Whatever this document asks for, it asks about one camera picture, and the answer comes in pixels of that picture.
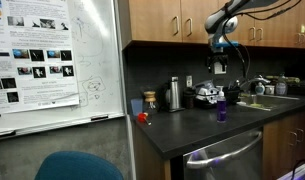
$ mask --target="wall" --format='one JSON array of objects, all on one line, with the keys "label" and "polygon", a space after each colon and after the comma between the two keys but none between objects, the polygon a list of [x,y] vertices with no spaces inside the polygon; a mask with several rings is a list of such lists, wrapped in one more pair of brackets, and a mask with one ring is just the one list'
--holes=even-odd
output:
[{"label": "wall", "polygon": [[131,179],[126,120],[118,118],[0,140],[0,180],[34,179],[44,158],[61,150],[98,155]]},{"label": "wall", "polygon": [[[240,47],[247,62],[246,50]],[[213,80],[214,85],[228,86],[229,82],[242,77],[241,60],[234,50],[225,50],[229,54],[227,74],[214,75],[206,67],[208,46],[169,43],[134,43],[125,51],[125,82],[127,105],[132,98],[142,96],[145,89],[157,91],[157,99],[164,97],[162,88],[172,76],[179,77],[181,89],[185,87],[186,75],[192,75],[193,84],[204,80]],[[279,75],[285,67],[297,61],[305,50],[286,48],[248,47],[250,69],[248,77],[255,75]]]}]

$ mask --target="dishwasher handle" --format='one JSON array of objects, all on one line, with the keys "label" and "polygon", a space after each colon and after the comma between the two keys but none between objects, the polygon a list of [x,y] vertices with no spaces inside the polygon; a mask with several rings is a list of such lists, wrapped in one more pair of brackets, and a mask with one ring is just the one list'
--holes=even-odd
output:
[{"label": "dishwasher handle", "polygon": [[217,156],[215,158],[211,159],[205,159],[205,160],[197,160],[193,161],[192,160],[192,155],[189,157],[189,160],[187,162],[187,168],[188,169],[200,169],[204,167],[215,167],[219,164],[222,164],[224,162],[230,161],[232,159],[240,157],[242,154],[248,152],[251,150],[259,141],[262,139],[262,132],[258,132],[258,137],[253,140],[251,143],[247,144],[246,146],[235,150],[233,152]]}]

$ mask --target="poster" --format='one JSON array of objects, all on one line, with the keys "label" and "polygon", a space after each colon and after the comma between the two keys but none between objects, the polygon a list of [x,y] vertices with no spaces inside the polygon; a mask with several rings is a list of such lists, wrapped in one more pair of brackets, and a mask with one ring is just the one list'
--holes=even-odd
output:
[{"label": "poster", "polygon": [[0,0],[0,112],[79,103],[67,0]]}]

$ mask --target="red object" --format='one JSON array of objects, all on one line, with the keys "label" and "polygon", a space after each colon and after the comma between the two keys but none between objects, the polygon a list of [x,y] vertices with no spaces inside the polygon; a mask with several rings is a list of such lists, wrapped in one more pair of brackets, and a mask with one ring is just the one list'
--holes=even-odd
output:
[{"label": "red object", "polygon": [[140,121],[140,122],[145,122],[146,117],[147,117],[146,113],[140,113],[140,114],[138,115],[138,121]]}]

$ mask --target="whiteboard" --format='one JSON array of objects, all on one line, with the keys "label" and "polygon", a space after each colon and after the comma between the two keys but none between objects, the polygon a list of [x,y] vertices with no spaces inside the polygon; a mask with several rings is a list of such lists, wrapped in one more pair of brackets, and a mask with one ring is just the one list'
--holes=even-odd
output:
[{"label": "whiteboard", "polygon": [[2,114],[0,134],[27,134],[89,123],[93,117],[125,115],[113,0],[68,0],[68,9],[80,104]]}]

